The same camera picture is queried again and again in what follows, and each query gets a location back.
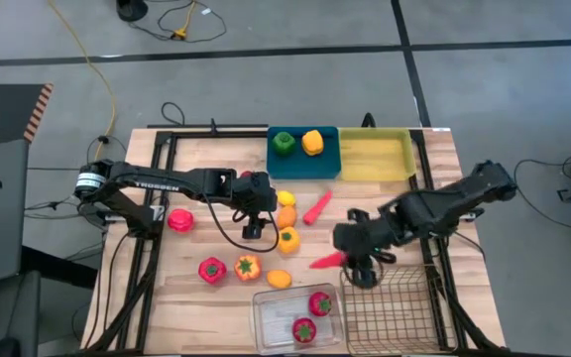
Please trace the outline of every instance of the yellow cable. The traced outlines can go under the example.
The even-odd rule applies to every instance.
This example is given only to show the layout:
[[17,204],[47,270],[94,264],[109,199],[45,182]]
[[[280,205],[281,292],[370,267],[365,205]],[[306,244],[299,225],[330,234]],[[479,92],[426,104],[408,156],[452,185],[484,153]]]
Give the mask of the yellow cable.
[[[85,56],[85,60],[87,61],[87,65],[89,65],[89,67],[93,71],[95,71],[96,74],[98,74],[100,79],[102,79],[103,83],[105,83],[105,87],[107,88],[107,92],[109,93],[109,96],[111,97],[111,121],[109,122],[109,126],[107,127],[107,130],[105,131],[105,135],[111,135],[111,133],[114,131],[114,125],[116,124],[116,96],[114,95],[114,92],[111,90],[111,86],[109,85],[109,82],[107,81],[107,79],[105,79],[105,76],[103,75],[103,73],[101,73],[100,70],[89,60],[89,55],[87,54],[87,51],[85,50],[85,46],[80,42],[80,39],[76,35],[76,32],[74,31],[74,29],[69,25],[67,20],[63,17],[63,15],[57,9],[57,5],[55,5],[54,0],[48,0],[48,4],[50,4],[50,7],[55,11],[55,14],[57,14],[58,18],[63,22],[63,24],[65,25],[67,30],[71,33],[71,35],[76,40],[76,43],[78,44],[78,46],[80,47],[80,50],[83,52],[83,55]],[[96,149],[96,155],[94,156],[94,161],[98,160],[102,146],[103,146],[102,143],[98,144],[98,148]]]
[[192,0],[190,2],[190,9],[188,9],[188,14],[186,14],[186,22],[184,23],[184,26],[182,26],[182,28],[180,29],[181,31],[184,30],[184,32],[186,32],[186,30],[188,30],[188,24],[190,24],[190,17],[193,15],[194,9],[195,9],[195,0]]

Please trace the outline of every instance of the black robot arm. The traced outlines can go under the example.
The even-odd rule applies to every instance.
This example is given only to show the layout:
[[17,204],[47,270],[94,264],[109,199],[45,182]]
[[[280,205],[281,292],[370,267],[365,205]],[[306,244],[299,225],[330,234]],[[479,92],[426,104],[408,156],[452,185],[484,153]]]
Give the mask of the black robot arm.
[[394,263],[396,257],[382,252],[414,239],[447,236],[459,224],[460,216],[484,202],[509,200],[516,184],[500,164],[490,161],[475,166],[470,175],[438,190],[419,190],[401,194],[378,208],[380,216],[350,209],[347,217],[355,223],[334,227],[334,247],[347,255],[353,284],[369,289],[378,283],[372,270],[372,257]]
[[268,174],[237,178],[232,169],[176,172],[105,160],[81,168],[74,194],[81,203],[100,202],[123,216],[130,234],[145,239],[157,236],[162,224],[154,217],[154,210],[132,201],[120,191],[124,187],[179,192],[201,202],[224,204],[249,217],[242,233],[249,239],[260,238],[267,223],[259,213],[277,209],[277,195],[270,187]]

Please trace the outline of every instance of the wire basket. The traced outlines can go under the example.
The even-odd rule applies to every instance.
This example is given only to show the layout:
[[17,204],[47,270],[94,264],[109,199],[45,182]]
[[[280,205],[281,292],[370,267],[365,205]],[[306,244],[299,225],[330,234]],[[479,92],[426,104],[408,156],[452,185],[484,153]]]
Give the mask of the wire basket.
[[453,350],[457,340],[446,296],[437,293],[436,282],[426,274],[435,267],[385,268],[381,283],[371,290],[352,286],[341,273],[349,352],[372,356]]

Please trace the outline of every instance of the gray floor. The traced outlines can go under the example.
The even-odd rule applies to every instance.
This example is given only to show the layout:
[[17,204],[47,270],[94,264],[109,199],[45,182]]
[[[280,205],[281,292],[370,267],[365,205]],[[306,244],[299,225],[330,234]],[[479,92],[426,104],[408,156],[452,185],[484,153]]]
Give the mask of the gray floor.
[[[112,0],[57,1],[91,55],[135,55],[314,46],[396,45],[388,0],[205,0],[224,17],[217,41],[162,43],[130,29]],[[143,26],[173,6],[151,6]],[[415,44],[571,39],[571,2],[559,0],[402,0]],[[181,22],[180,15],[170,18]],[[198,14],[191,34],[211,36]],[[14,26],[16,36],[10,36]],[[571,154],[571,47],[415,53],[433,126],[451,127],[462,166],[492,159],[512,170],[525,158],[563,162]],[[78,48],[44,0],[0,0],[0,59],[78,57]],[[107,63],[99,66],[118,100],[115,135],[163,123],[177,102],[190,123],[356,125],[372,112],[381,126],[419,121],[401,53]],[[0,67],[0,83],[55,85],[31,148],[30,166],[76,167],[105,130],[109,98],[84,64]],[[117,146],[107,152],[123,153]],[[71,194],[75,174],[31,172],[28,203]],[[553,217],[571,222],[555,190],[571,184],[554,168],[524,166],[520,184]],[[571,355],[571,229],[545,221],[520,198],[488,207],[479,222],[506,341],[514,350]],[[66,256],[99,232],[83,220],[32,221],[25,243]],[[87,264],[95,265],[97,261]],[[69,317],[90,292],[43,281],[41,347],[73,348]],[[85,307],[76,319],[82,326]]]

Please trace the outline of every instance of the red tomato toy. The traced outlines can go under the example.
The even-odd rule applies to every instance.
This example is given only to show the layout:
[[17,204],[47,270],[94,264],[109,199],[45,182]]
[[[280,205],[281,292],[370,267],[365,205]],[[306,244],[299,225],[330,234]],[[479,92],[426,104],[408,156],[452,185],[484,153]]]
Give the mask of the red tomato toy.
[[318,292],[309,297],[308,306],[314,316],[325,316],[332,309],[332,300],[328,294]]
[[193,229],[193,214],[185,209],[174,209],[167,220],[169,227],[177,232],[185,233]]
[[300,318],[292,325],[292,335],[297,342],[312,342],[316,337],[316,325],[307,317]]

